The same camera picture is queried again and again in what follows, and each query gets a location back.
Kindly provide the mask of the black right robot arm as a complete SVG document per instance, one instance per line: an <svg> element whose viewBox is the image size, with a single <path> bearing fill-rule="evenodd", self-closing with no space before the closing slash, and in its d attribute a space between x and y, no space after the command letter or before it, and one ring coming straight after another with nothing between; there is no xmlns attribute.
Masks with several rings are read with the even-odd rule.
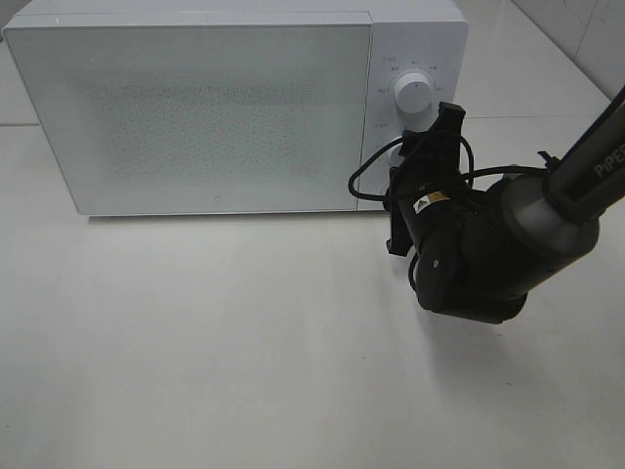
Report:
<svg viewBox="0 0 625 469"><path fill-rule="evenodd" d="M470 155L465 111L441 103L425 132L404 132L390 172L388 251L409 257L408 280L430 312L498 324L529 291L591 252L600 219L624 195L624 98L617 95L561 158L540 168L460 170Z"/></svg>

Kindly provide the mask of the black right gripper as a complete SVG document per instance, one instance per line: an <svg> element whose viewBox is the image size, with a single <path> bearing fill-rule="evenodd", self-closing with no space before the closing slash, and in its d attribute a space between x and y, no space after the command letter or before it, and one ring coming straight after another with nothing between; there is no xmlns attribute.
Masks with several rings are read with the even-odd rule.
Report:
<svg viewBox="0 0 625 469"><path fill-rule="evenodd" d="M466 111L453 103L438 103L437 117L429 131L404 131L400 138L400 164L389 171L384 209L390 214L388 252L406 256L413 246L410 223L404 220L401 204L411 208L418 192L433 190L434 184L459 175L462 126Z"/></svg>

